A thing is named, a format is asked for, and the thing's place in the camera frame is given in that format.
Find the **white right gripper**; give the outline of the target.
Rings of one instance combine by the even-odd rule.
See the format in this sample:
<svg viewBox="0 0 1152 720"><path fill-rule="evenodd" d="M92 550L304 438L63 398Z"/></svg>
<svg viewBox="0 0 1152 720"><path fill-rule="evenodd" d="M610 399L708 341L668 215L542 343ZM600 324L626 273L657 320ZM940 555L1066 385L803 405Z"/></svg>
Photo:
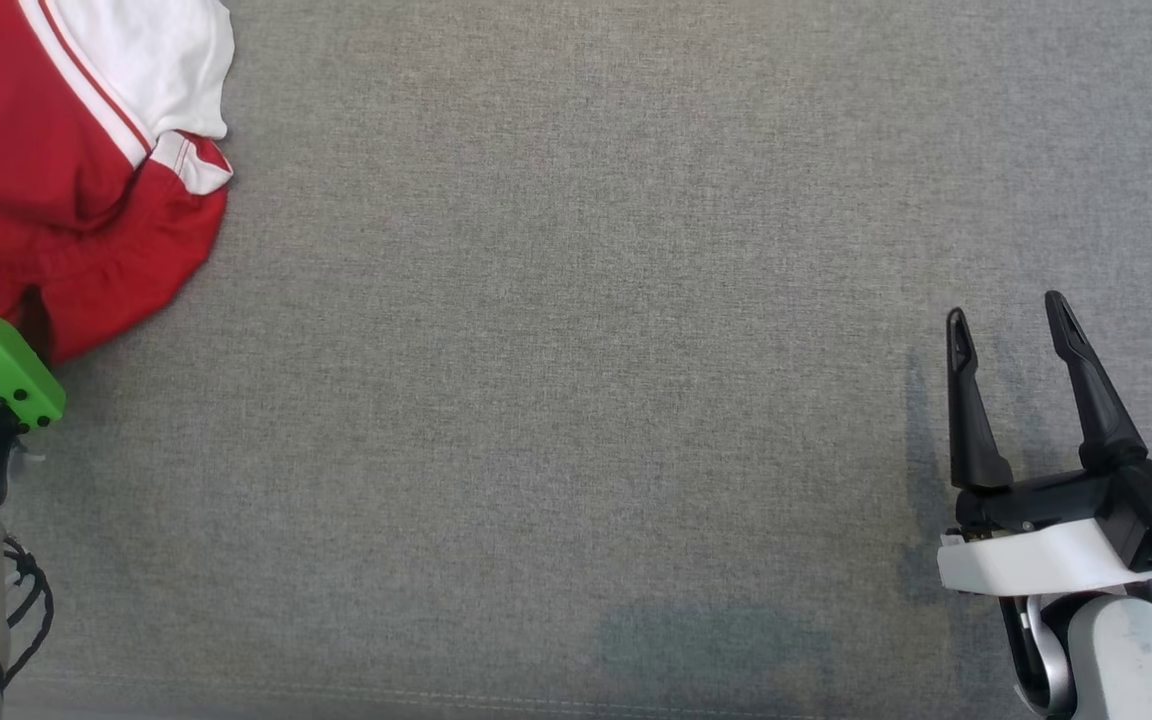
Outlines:
<svg viewBox="0 0 1152 720"><path fill-rule="evenodd" d="M1044 293L1053 348L1068 367L1083 441L1082 467L1108 473L1149 457L1132 416L1061 291ZM967 314L946 318L948 442L955 523L941 537L943 588L1021 597L1101 591L1152 579L1152 559L1123 559L1100 521L1111 479L1085 471L1014 483L996 448L977 382L979 357Z"/></svg>

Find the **red shorts white stripe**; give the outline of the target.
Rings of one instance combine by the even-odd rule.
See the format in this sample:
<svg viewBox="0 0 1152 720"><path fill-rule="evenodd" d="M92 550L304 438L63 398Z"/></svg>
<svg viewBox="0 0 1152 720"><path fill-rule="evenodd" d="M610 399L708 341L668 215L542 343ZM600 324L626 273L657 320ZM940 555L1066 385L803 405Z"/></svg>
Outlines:
<svg viewBox="0 0 1152 720"><path fill-rule="evenodd" d="M170 304L204 265L227 210L214 141L168 132L116 213L90 232L0 211L0 318L65 363Z"/></svg>

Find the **grey fabric sofa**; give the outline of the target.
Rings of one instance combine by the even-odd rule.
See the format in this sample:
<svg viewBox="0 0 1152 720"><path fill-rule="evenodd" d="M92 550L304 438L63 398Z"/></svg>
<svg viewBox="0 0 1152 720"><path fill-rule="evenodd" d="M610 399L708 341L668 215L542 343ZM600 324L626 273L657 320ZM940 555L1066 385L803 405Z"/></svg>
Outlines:
<svg viewBox="0 0 1152 720"><path fill-rule="evenodd" d="M227 0L177 300L58 370L14 720L1034 720L946 591L945 318L1152 452L1152 0Z"/></svg>

